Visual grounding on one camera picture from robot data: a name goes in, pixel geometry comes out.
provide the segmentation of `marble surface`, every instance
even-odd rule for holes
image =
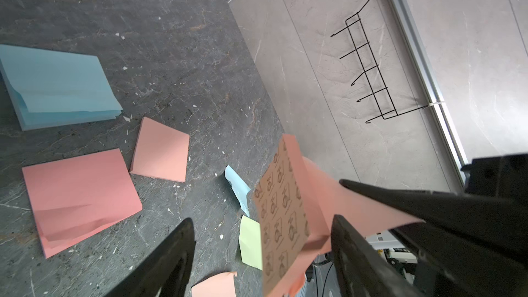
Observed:
[[[528,0],[407,0],[469,161],[528,151]]]
[[[372,97],[356,102],[370,91],[365,78],[350,86],[361,73],[358,58],[339,60],[353,49],[350,37],[330,38],[365,2],[233,0],[230,6],[285,130],[310,141],[301,149],[323,170],[387,188],[459,190],[426,111],[365,124],[378,109]],[[413,109],[426,104],[425,96],[409,59],[395,49],[397,25],[384,10],[390,15],[378,0],[366,6],[366,33],[397,109]],[[370,53],[361,56],[372,63]],[[381,84],[375,73],[369,76]],[[387,98],[379,98],[388,108]]]
[[[131,117],[21,132],[0,82],[0,295],[104,295],[191,217],[186,295],[211,274],[238,271],[237,294],[260,296],[261,272],[241,263],[242,210],[223,170],[254,186],[283,129],[227,3],[0,0],[0,11],[1,43],[98,56]],[[190,134],[187,182],[132,175],[140,213],[44,259],[21,168],[114,148],[129,165],[143,116]]]
[[[352,160],[284,2],[232,0],[230,7],[282,126],[297,137],[302,154],[334,179],[357,181]]]

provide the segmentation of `blue sticky note pad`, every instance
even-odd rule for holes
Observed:
[[[23,130],[121,114],[96,56],[0,45],[0,72]]]
[[[234,195],[240,202],[240,207],[242,208],[242,211],[244,211],[246,216],[249,218],[249,209],[247,207],[248,198],[246,197],[248,191],[250,191],[249,187],[230,166],[227,166],[227,168],[225,168],[225,173],[225,177],[231,185],[231,189],[233,189]]]

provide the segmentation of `paper debris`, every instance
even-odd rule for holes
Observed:
[[[225,177],[229,184],[231,185],[231,189],[234,192],[234,195],[238,199],[240,203],[240,207],[242,208],[242,211],[246,214],[246,216],[249,217],[249,209],[248,209],[248,198],[247,194],[250,191],[250,188],[248,185],[242,180],[239,175],[236,174],[236,172],[228,165],[225,168]]]
[[[262,270],[260,224],[246,216],[242,216],[238,243],[240,244],[242,262]]]
[[[191,288],[192,297],[236,297],[234,277],[236,272],[216,274]]]

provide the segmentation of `pink sticky note pad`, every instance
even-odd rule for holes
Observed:
[[[318,187],[314,189],[315,196],[328,229],[332,230],[334,215],[338,214],[345,217],[365,237],[413,222],[423,222],[415,216],[348,190],[321,171],[314,162],[307,158],[304,158],[304,162],[308,178]],[[331,249],[331,239],[328,239],[320,254],[330,252]]]
[[[192,297],[237,297],[234,291],[236,272],[216,274],[191,288]]]
[[[119,149],[22,168],[49,258],[142,209]]]
[[[130,173],[184,182],[189,135],[143,117]]]

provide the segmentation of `sticky note pad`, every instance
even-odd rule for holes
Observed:
[[[242,209],[242,211],[244,211],[246,216],[249,217],[249,209],[247,207],[247,194],[250,191],[249,186],[247,185],[247,183],[244,182],[244,180],[242,180],[239,175],[236,174],[236,172],[230,166],[227,166],[225,168],[224,173],[227,181],[231,185],[231,189],[233,190],[234,195],[240,203],[240,208]]]
[[[22,168],[46,258],[139,212],[119,149]]]
[[[189,135],[143,117],[130,173],[184,182]]]
[[[236,297],[234,277],[236,272],[211,276],[191,288],[192,297]]]
[[[262,269],[262,246],[260,242],[260,224],[246,216],[240,222],[238,237],[242,262]]]
[[[294,295],[306,268],[331,250],[335,214],[361,234],[421,221],[354,193],[304,158],[293,135],[284,134],[253,198],[262,238],[262,295]]]
[[[0,73],[23,130],[121,114],[96,56],[0,44]]]
[[[293,135],[282,136],[253,198],[262,238],[262,295],[282,296],[330,236]]]

